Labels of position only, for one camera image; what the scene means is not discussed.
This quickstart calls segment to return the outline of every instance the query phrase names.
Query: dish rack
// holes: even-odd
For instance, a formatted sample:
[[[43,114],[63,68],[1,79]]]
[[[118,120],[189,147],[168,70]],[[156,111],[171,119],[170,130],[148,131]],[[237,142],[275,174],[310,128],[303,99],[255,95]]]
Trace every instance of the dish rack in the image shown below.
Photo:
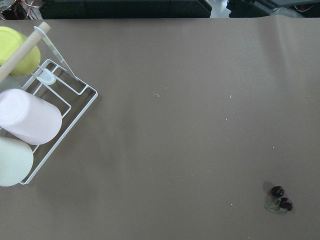
[[[33,152],[33,166],[26,178],[20,182],[22,185],[30,183],[71,128],[98,97],[98,92],[93,87],[75,76],[48,36],[38,27],[35,26],[34,28],[42,33],[42,39],[62,66],[51,59],[45,60],[31,74],[30,79],[24,84],[22,90],[55,105],[61,112],[62,126],[55,138],[48,143],[30,145]],[[44,81],[44,76],[50,76],[54,79],[54,82],[48,83]],[[0,136],[17,139],[1,127]]]

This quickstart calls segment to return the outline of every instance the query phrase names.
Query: black berry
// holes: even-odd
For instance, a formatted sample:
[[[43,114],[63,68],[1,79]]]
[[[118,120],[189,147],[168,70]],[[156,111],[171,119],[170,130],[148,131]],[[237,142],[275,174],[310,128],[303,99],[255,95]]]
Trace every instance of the black berry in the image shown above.
[[[285,190],[281,186],[275,186],[271,189],[271,194],[275,198],[279,199],[285,194]]]
[[[280,208],[286,209],[287,211],[291,211],[292,208],[294,207],[292,201],[290,201],[286,197],[281,198],[279,206]]]

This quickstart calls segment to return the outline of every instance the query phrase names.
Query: wooden handle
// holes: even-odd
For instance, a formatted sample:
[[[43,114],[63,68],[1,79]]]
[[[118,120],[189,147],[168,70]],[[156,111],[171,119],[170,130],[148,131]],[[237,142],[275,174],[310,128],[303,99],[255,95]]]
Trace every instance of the wooden handle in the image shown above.
[[[49,32],[50,26],[44,21],[38,26],[45,34]],[[43,38],[41,32],[34,30],[33,33],[21,44],[21,46],[0,66],[0,83],[12,72],[22,59],[37,45]]]

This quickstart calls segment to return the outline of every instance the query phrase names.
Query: table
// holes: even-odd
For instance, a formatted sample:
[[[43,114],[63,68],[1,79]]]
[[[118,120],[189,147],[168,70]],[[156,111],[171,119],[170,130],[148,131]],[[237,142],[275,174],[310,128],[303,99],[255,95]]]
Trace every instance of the table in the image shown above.
[[[2,239],[320,237],[319,19],[47,23],[99,97],[30,184],[0,188]],[[291,212],[264,209],[276,185]]]

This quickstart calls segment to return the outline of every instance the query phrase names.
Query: yellow cup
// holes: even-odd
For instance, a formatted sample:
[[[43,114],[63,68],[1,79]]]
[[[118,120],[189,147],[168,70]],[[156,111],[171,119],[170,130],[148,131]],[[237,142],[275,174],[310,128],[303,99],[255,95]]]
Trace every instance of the yellow cup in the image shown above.
[[[27,36],[22,33],[0,26],[0,65],[4,64],[26,39]],[[18,77],[29,75],[37,69],[40,59],[39,48],[35,46],[10,74]]]

